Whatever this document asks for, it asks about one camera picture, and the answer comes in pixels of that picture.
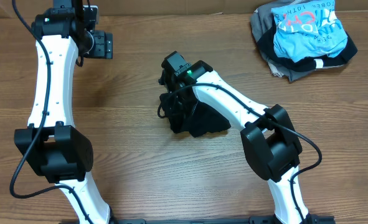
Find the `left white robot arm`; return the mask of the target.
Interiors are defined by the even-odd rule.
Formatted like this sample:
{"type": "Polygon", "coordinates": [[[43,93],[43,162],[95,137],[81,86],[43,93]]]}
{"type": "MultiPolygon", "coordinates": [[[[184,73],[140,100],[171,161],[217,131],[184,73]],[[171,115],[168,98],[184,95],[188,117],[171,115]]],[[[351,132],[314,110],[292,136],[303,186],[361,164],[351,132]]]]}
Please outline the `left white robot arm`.
{"type": "Polygon", "coordinates": [[[98,7],[89,1],[55,0],[27,30],[35,38],[37,82],[27,126],[14,143],[21,163],[66,196],[79,223],[115,223],[92,176],[93,147],[73,120],[73,73],[85,58],[111,59],[113,36],[96,30],[98,7]]]}

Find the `black t-shirt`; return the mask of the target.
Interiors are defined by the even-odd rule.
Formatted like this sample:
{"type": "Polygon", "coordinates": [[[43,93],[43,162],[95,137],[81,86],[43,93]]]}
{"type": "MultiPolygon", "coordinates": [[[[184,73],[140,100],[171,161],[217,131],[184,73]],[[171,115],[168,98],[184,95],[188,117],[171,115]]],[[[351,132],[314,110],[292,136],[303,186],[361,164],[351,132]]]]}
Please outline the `black t-shirt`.
{"type": "MultiPolygon", "coordinates": [[[[164,118],[163,94],[159,96],[159,99],[161,103],[158,108],[158,116],[160,118],[164,118]]],[[[229,128],[231,128],[231,124],[227,118],[223,117],[218,111],[213,109],[211,106],[200,101],[198,102],[195,110],[195,122],[196,122],[195,130],[187,131],[194,138],[202,136],[206,133],[217,133],[221,131],[226,131],[229,128]]],[[[177,134],[186,131],[173,131],[173,132],[177,134]]]]}

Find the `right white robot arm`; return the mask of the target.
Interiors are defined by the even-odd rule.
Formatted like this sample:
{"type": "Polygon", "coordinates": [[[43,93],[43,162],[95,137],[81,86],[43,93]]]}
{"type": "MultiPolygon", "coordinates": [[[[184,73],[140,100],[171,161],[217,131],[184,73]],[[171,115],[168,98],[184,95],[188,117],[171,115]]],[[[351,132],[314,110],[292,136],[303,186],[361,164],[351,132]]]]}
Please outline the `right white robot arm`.
{"type": "Polygon", "coordinates": [[[167,118],[174,133],[194,137],[229,128],[240,132],[245,159],[267,181],[275,204],[275,223],[310,223],[296,173],[302,151],[288,113],[269,108],[231,87],[207,63],[187,62],[174,51],[162,62],[158,116],[167,118]]]}

